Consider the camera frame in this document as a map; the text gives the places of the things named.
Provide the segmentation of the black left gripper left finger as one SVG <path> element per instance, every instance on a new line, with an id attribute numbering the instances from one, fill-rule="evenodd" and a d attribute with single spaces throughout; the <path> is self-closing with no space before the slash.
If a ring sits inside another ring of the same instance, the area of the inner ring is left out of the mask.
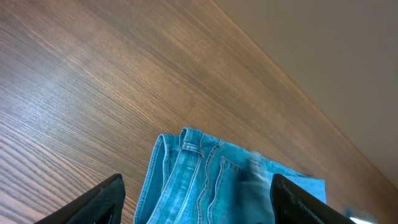
<path id="1" fill-rule="evenodd" d="M 121 174 L 114 174 L 36 224 L 120 224 L 126 196 Z"/>

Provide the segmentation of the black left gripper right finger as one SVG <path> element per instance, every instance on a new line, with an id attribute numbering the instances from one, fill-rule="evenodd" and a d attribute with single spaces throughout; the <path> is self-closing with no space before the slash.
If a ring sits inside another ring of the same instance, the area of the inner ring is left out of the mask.
<path id="1" fill-rule="evenodd" d="M 275 224 L 354 224 L 281 174 L 272 178 L 271 202 Z"/>

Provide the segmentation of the light blue denim jeans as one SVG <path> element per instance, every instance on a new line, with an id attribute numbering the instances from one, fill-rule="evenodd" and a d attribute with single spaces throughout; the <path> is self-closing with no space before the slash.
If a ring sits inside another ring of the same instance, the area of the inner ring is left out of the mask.
<path id="1" fill-rule="evenodd" d="M 250 155 L 196 129 L 160 134 L 134 223 L 230 223 L 233 184 Z"/>

